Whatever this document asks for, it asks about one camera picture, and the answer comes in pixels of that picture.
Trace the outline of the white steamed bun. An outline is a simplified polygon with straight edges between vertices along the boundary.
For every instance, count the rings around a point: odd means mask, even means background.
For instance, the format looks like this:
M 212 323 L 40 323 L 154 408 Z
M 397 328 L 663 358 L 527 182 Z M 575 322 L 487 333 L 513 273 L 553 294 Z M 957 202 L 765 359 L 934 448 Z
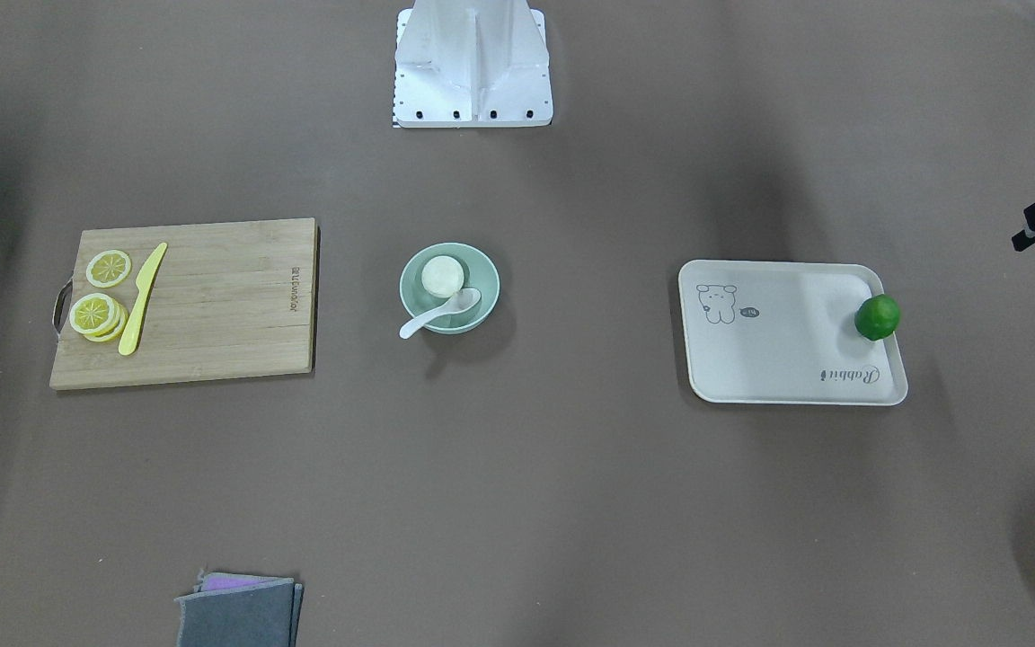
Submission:
M 420 285 L 428 295 L 449 299 L 464 289 L 464 267 L 452 255 L 436 255 L 424 263 L 420 271 Z

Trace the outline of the mint green bowl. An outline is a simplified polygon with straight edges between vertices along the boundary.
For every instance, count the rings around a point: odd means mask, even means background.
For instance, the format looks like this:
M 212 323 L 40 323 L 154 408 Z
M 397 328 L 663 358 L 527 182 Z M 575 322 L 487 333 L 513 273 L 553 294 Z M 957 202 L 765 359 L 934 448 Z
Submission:
M 464 285 L 480 291 L 481 299 L 471 310 L 431 321 L 426 329 L 440 335 L 464 334 L 483 324 L 500 301 L 500 274 L 486 253 L 469 244 L 443 242 L 423 247 L 410 258 L 400 273 L 400 302 L 410 318 L 445 303 L 443 298 L 428 294 L 420 278 L 426 263 L 439 255 L 456 259 L 463 267 Z

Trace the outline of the green lime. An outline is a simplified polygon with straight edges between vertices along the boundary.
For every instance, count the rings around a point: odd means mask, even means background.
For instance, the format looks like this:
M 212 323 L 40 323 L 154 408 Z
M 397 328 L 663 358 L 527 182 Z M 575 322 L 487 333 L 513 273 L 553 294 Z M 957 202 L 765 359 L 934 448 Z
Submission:
M 879 294 L 863 300 L 854 313 L 854 328 L 860 336 L 880 341 L 894 334 L 901 320 L 901 310 L 891 295 Z

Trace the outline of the cream rabbit tray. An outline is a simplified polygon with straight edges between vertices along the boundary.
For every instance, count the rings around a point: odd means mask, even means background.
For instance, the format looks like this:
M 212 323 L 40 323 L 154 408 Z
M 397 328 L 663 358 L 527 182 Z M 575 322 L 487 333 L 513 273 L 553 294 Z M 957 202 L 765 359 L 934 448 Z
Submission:
M 855 312 L 884 287 L 858 263 L 688 261 L 677 274 L 691 389 L 711 403 L 892 406 L 908 394 L 896 337 Z

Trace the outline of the bamboo cutting board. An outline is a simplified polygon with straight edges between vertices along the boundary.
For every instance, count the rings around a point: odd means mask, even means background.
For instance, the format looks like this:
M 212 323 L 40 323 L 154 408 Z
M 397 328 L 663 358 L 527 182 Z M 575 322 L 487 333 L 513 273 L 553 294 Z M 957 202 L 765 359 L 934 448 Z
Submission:
M 49 384 L 58 392 L 218 378 L 308 374 L 314 365 L 319 225 L 315 218 L 128 226 L 81 233 L 73 297 L 91 294 L 95 254 L 121 249 L 139 271 L 157 245 L 138 348 L 66 326 Z

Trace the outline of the grey folded cloth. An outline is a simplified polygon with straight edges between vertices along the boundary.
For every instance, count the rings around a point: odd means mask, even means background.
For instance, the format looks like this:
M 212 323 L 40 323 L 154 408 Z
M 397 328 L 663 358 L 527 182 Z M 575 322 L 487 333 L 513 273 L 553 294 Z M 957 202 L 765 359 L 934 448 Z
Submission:
M 177 646 L 295 646 L 304 586 L 290 577 L 201 571 L 180 606 Z

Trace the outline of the yellow plastic knife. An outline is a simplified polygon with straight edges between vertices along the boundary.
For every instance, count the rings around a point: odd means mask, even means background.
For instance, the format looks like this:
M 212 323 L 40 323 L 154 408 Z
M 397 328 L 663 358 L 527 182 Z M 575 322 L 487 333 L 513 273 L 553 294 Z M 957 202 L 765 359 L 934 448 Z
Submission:
M 158 244 L 155 249 L 148 255 L 148 258 L 143 265 L 141 265 L 139 272 L 136 275 L 135 284 L 137 293 L 134 306 L 130 311 L 128 311 L 128 322 L 126 324 L 126 328 L 124 328 L 123 334 L 119 340 L 118 349 L 120 356 L 131 356 L 139 347 L 141 329 L 143 329 L 144 326 L 149 298 L 151 297 L 153 288 L 155 287 L 155 280 L 157 274 L 159 274 L 161 262 L 167 249 L 167 242 Z

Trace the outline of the lower lemon slice stack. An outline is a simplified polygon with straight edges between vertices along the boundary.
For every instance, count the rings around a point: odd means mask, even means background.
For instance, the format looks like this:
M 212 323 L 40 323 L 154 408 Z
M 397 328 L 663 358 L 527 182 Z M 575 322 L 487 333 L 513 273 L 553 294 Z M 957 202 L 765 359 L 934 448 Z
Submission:
M 68 323 L 89 342 L 106 343 L 123 335 L 130 312 L 119 300 L 102 292 L 91 292 L 73 303 Z

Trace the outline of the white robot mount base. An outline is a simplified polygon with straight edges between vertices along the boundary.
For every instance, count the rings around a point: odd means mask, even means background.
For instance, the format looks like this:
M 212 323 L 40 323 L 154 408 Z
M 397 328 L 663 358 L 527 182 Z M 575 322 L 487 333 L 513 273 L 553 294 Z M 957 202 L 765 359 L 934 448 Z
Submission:
M 552 123 L 546 20 L 526 1 L 416 1 L 395 29 L 394 127 Z

